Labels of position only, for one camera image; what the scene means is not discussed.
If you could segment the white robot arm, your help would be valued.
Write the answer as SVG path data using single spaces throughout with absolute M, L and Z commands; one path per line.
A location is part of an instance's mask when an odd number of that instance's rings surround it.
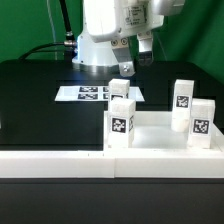
M 83 30 L 77 39 L 76 68 L 97 73 L 135 74 L 130 37 L 138 40 L 140 65 L 153 62 L 152 31 L 165 16 L 179 14 L 185 0 L 83 0 Z

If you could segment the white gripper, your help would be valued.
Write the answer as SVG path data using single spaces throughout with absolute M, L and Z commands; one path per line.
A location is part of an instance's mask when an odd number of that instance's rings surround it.
M 121 76 L 135 73 L 126 37 L 137 35 L 139 64 L 152 64 L 153 35 L 150 30 L 161 27 L 164 17 L 153 12 L 151 0 L 83 0 L 83 4 L 90 37 L 96 43 L 111 41 Z

